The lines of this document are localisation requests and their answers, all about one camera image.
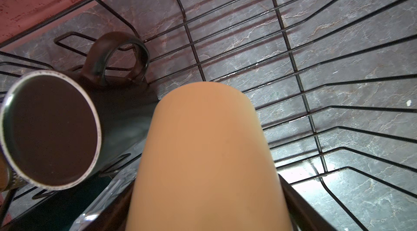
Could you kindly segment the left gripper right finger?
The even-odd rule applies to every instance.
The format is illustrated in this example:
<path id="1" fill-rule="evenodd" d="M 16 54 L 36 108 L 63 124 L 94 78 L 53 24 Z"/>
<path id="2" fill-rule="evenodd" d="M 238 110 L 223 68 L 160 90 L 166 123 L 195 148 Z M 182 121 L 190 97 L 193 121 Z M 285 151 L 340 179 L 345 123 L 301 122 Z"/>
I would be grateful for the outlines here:
<path id="1" fill-rule="evenodd" d="M 302 231 L 336 231 L 280 174 L 278 177 L 290 216 Z"/>

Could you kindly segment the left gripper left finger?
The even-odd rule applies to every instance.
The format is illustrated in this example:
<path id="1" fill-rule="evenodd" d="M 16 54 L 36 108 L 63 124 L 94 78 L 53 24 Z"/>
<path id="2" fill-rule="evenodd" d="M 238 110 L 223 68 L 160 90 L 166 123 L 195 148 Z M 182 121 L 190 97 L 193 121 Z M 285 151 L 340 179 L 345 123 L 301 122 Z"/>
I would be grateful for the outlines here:
<path id="1" fill-rule="evenodd" d="M 116 199 L 91 222 L 85 231 L 124 231 L 130 207 L 134 182 L 129 184 Z"/>

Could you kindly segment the clear plastic cup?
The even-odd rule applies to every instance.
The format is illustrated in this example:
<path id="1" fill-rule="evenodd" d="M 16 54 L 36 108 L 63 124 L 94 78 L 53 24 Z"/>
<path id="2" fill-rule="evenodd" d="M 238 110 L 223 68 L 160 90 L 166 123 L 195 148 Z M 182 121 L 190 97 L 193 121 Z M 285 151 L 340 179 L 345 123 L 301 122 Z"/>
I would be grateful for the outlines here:
<path id="1" fill-rule="evenodd" d="M 84 231 L 131 184 L 137 175 L 140 158 L 121 170 L 99 196 L 84 210 L 70 227 L 71 231 Z"/>

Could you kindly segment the light green mug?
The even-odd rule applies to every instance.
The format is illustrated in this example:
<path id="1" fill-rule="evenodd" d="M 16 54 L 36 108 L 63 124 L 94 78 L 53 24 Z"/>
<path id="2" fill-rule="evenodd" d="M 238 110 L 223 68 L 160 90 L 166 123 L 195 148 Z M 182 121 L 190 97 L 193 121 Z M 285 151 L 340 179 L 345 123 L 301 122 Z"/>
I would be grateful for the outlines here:
<path id="1" fill-rule="evenodd" d="M 126 229 L 292 229 L 271 152 L 247 96 L 225 84 L 197 82 L 158 103 Z"/>

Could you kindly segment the black mug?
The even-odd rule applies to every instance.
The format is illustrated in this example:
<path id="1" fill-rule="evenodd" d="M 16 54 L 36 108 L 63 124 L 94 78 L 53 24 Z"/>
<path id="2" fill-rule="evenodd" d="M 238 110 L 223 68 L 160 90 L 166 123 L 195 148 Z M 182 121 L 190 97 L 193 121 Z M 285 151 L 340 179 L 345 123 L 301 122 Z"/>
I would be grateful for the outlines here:
<path id="1" fill-rule="evenodd" d="M 1 150 L 26 182 L 72 188 L 144 140 L 159 101 L 145 80 L 149 52 L 136 36 L 110 32 L 79 72 L 20 77 L 1 105 Z"/>

